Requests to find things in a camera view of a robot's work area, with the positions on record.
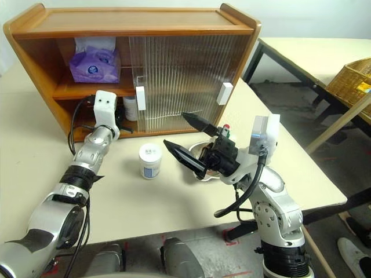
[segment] shoe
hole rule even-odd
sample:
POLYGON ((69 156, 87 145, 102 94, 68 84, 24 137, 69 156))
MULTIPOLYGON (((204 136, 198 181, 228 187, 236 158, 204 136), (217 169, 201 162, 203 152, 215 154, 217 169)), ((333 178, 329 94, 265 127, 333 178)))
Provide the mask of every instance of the shoe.
POLYGON ((361 269, 359 261, 363 258, 369 258, 350 240, 341 237, 337 241, 337 248, 344 262, 348 265, 356 278, 368 278, 361 269))

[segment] white bottle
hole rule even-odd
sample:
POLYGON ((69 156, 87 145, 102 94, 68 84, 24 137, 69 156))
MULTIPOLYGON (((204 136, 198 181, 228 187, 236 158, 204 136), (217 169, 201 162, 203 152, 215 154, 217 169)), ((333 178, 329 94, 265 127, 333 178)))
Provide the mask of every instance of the white bottle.
POLYGON ((151 180, 160 172, 162 151, 160 147, 153 143, 147 143, 139 149, 139 171, 140 174, 151 180))
POLYGON ((125 109, 125 118, 127 120, 138 120, 137 100, 135 99, 135 97, 124 97, 123 107, 125 109))

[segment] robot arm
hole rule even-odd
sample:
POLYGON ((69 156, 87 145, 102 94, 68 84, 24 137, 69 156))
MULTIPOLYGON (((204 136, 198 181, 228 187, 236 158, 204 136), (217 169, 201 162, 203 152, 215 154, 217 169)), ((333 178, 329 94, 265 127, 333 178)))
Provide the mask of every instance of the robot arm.
POLYGON ((0 246, 0 277, 40 277, 59 250, 72 247, 83 225, 89 190, 113 140, 119 136, 114 112, 116 95, 98 91, 96 128, 85 138, 72 163, 45 200, 35 209, 20 240, 0 246))
POLYGON ((237 149, 228 138, 228 127, 215 127, 194 114, 182 115, 197 130, 217 138, 204 147, 199 159, 182 146, 165 140, 168 150, 200 180, 211 169, 221 174, 222 182, 244 191, 235 203, 215 212, 214 216, 222 217, 236 211, 249 199, 261 238, 258 251, 264 256, 264 275, 271 278, 314 277, 305 253, 300 208, 288 195, 279 174, 265 167, 277 146, 279 115, 257 116, 250 146, 243 149, 237 149))

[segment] table leg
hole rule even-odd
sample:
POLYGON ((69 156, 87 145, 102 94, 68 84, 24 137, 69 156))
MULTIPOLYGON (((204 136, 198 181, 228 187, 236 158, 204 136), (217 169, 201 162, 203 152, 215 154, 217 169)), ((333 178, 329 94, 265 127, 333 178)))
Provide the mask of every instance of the table leg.
POLYGON ((250 61, 250 64, 245 72, 245 74, 243 75, 243 81, 245 81, 247 84, 249 84, 250 82, 250 79, 251 77, 253 76, 255 70, 256 70, 256 67, 257 65, 259 64, 260 62, 260 59, 263 55, 263 48, 264 46, 259 43, 256 50, 255 50, 255 53, 254 53, 254 56, 252 57, 251 61, 250 61))
POLYGON ((339 129, 346 125, 351 119, 357 116, 363 109, 371 104, 371 93, 362 97, 352 108, 350 108, 343 116, 341 116, 334 124, 332 124, 325 132, 315 139, 305 149, 307 153, 314 152, 323 142, 334 135, 339 129))

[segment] table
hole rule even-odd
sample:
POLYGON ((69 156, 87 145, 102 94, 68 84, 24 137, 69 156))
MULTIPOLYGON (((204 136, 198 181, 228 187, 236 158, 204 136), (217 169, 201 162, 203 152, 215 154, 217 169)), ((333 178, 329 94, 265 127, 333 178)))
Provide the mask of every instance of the table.
MULTIPOLYGON (((345 64, 371 56, 371 39, 259 38, 259 45, 243 76, 246 83, 250 82, 263 54, 312 88, 318 94, 314 105, 322 99, 331 104, 318 117, 320 121, 330 114, 336 112, 344 114, 353 109, 342 118, 340 128, 352 120, 358 128, 371 136, 371 117, 359 113, 361 111, 359 107, 354 108, 326 91, 326 86, 345 64)), ((338 129, 334 127, 329 128, 326 136, 319 137, 309 146, 308 151, 314 151, 315 147, 321 145, 327 140, 326 137, 331 137, 336 131, 338 129)))
MULTIPOLYGON (((229 123, 237 146, 245 147, 254 116, 268 114, 254 92, 239 80, 221 123, 229 123)), ((33 209, 59 181, 72 155, 64 133, 20 64, 0 78, 0 132, 3 242, 24 236, 33 209)), ((114 142, 99 172, 105 177, 91 190, 89 243, 236 221, 234 214, 213 216, 234 201, 233 188, 217 180, 197 181, 165 151, 163 139, 190 147, 208 137, 191 133, 114 142), (163 149, 161 172, 154 180, 143 179, 138 170, 138 150, 145 142, 163 149)), ((347 200, 282 125, 271 167, 280 173, 303 210, 347 200)))

